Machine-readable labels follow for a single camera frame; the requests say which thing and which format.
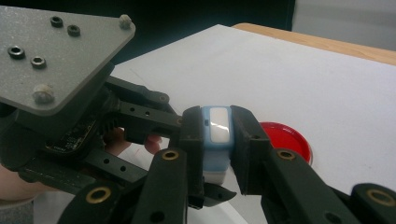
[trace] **mounting plate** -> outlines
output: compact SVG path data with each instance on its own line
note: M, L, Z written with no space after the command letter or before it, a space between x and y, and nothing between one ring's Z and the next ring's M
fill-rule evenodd
M51 25L54 16L62 19L62 27ZM80 35L70 35L69 25L77 26ZM118 18L0 6L0 31L0 103L51 116L133 38L135 27L131 23L122 29ZM8 50L14 46L24 50L24 58L10 57ZM36 56L46 66L33 67ZM53 92L48 103L37 103L33 97L41 84Z

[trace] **red object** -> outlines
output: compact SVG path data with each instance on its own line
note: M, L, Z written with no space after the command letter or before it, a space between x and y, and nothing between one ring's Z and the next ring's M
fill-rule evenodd
M273 147L291 149L303 156L306 162L311 163L311 149L300 133L281 123L261 122L260 125L271 139Z

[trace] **screw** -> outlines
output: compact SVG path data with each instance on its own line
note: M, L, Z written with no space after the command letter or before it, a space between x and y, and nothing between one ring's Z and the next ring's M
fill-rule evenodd
M54 16L50 18L50 24L53 27L61 28L64 26L64 21L60 17Z
M30 63L32 64L33 68L37 69L42 69L47 66L46 60L40 56L35 56L30 60Z
M33 98L40 105L51 103L54 99L52 88L47 84L36 85L33 89Z
M123 14L120 16L120 28L123 30L131 29L132 20L131 18Z
M68 33L70 36L74 36L74 37L80 36L79 27L76 26L76 25L69 25L69 26L67 26L67 33Z
M18 46L8 48L8 54L13 59L23 59L25 57L24 50Z

